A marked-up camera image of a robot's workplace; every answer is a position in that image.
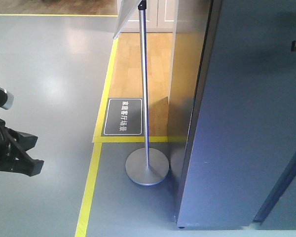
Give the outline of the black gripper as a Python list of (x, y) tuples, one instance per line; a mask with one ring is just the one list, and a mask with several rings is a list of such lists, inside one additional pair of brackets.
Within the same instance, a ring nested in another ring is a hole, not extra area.
[(38, 137), (25, 132), (7, 128), (0, 119), (0, 171), (25, 174), (29, 177), (38, 175), (44, 165), (43, 160), (33, 159), (26, 152), (13, 150), (12, 141), (17, 142), (25, 151), (35, 147)]

